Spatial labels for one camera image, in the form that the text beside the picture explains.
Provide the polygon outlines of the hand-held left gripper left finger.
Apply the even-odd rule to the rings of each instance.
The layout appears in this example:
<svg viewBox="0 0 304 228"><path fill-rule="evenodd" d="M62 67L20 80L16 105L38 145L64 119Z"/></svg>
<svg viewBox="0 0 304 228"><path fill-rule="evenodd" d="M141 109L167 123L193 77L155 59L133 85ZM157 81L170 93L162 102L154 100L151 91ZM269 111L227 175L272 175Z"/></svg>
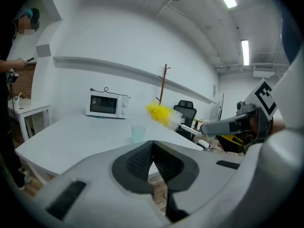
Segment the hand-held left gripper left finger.
<svg viewBox="0 0 304 228"><path fill-rule="evenodd" d="M168 227L147 181L152 151L147 141L86 157L44 186L35 202L67 227Z"/></svg>

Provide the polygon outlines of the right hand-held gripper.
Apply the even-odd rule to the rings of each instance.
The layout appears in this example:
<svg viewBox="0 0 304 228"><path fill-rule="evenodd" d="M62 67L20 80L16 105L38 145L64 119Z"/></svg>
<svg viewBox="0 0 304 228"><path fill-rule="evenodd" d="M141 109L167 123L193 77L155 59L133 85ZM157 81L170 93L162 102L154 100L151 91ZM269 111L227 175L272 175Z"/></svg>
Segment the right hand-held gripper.
<svg viewBox="0 0 304 228"><path fill-rule="evenodd" d="M250 145L263 142L273 129L273 115L277 105L271 92L271 85L262 79L241 102L242 115L202 124L199 131L204 135L235 135L244 132L242 151L247 153Z"/></svg>

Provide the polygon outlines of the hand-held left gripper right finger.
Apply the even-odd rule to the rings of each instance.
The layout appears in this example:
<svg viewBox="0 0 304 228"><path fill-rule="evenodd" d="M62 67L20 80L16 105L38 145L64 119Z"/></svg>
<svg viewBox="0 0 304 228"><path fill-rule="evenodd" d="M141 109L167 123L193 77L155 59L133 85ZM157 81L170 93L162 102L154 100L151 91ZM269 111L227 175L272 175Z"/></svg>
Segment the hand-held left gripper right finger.
<svg viewBox="0 0 304 228"><path fill-rule="evenodd" d="M153 142L168 188L163 228L253 228L263 221L256 169L261 145L244 157Z"/></svg>

